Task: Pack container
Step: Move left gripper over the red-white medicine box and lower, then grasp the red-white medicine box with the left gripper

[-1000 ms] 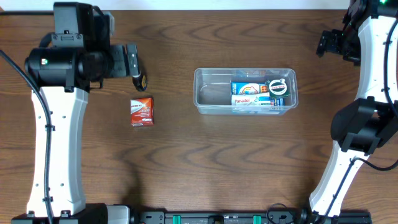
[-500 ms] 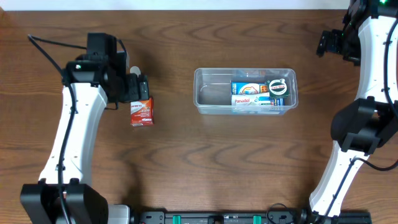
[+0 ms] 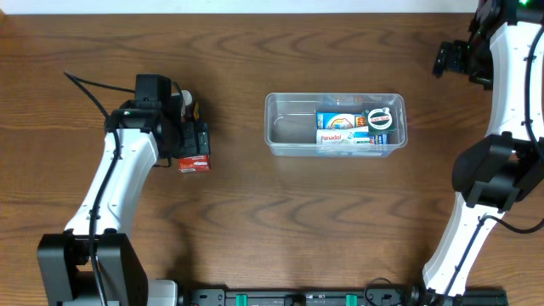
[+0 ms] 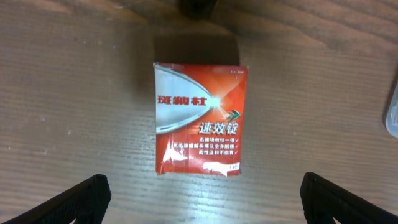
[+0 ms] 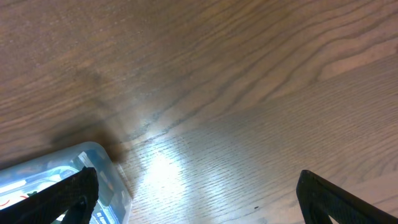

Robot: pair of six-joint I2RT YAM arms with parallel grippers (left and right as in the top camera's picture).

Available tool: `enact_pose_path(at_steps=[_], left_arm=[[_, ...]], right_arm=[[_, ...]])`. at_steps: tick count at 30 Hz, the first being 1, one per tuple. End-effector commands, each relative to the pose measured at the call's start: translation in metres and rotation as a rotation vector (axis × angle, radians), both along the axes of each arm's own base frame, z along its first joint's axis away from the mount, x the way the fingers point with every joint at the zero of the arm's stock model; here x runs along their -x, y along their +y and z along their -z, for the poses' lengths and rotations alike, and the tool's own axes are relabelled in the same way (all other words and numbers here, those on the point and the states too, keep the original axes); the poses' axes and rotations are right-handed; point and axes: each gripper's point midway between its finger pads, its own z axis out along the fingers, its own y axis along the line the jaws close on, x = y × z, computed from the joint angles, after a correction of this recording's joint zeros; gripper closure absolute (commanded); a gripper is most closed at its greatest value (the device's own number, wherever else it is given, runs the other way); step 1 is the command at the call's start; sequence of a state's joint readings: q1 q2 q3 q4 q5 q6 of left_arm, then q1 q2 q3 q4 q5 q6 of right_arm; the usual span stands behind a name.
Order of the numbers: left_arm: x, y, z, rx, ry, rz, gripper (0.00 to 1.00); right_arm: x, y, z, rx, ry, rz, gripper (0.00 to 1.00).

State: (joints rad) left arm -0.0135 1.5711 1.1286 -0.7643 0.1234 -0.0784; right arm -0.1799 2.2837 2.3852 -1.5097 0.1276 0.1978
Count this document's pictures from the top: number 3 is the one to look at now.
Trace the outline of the dark bottle white cap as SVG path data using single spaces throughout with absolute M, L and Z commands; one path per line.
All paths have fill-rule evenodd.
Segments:
M 185 122 L 198 122 L 200 121 L 201 111 L 199 104 L 194 100 L 192 94 L 183 90 L 181 95 L 184 100 L 184 108 L 182 110 L 182 115 Z

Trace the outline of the red medicine box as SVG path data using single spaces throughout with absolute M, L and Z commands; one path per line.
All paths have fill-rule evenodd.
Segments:
M 181 173 L 205 172 L 210 169 L 209 155 L 184 157 L 178 161 L 178 170 Z

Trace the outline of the clear plastic container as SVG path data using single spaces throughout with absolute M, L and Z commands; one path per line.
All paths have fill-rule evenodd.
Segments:
M 316 144 L 318 112 L 361 113 L 388 107 L 395 130 L 387 144 Z M 396 93 L 271 93 L 265 140 L 276 156 L 385 157 L 408 142 L 405 102 Z

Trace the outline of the dark green round-label packet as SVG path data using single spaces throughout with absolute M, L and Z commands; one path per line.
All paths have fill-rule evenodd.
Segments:
M 370 134 L 389 134 L 395 130 L 394 117 L 388 107 L 365 110 L 364 116 Z

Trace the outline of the blue Kool Fever box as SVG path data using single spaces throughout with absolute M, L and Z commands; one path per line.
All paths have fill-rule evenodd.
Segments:
M 368 127 L 364 112 L 361 113 L 334 113 L 318 112 L 316 114 L 316 127 L 319 129 L 348 129 Z M 370 134 L 372 145 L 386 145 L 388 134 Z

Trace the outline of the white Panadol box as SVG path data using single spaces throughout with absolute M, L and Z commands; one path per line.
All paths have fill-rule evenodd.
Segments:
M 316 131 L 316 144 L 318 145 L 362 145 L 369 143 L 368 127 L 319 129 Z

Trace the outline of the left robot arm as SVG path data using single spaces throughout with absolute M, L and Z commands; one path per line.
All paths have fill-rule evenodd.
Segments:
M 88 193 L 60 234 L 37 247 L 50 305 L 180 305 L 173 280 L 151 280 L 130 242 L 149 172 L 211 153 L 191 94 L 166 76 L 138 74 L 133 98 L 104 110 L 105 147 Z

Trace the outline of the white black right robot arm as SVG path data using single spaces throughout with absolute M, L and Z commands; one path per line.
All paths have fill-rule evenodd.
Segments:
M 442 42 L 433 74 L 464 74 L 492 92 L 490 122 L 482 140 L 456 159 L 455 204 L 439 246 L 422 269 L 417 305 L 494 305 L 502 291 L 468 291 L 468 274 L 496 225 L 520 235 L 504 215 L 543 180 L 543 3 L 481 1 L 466 41 Z

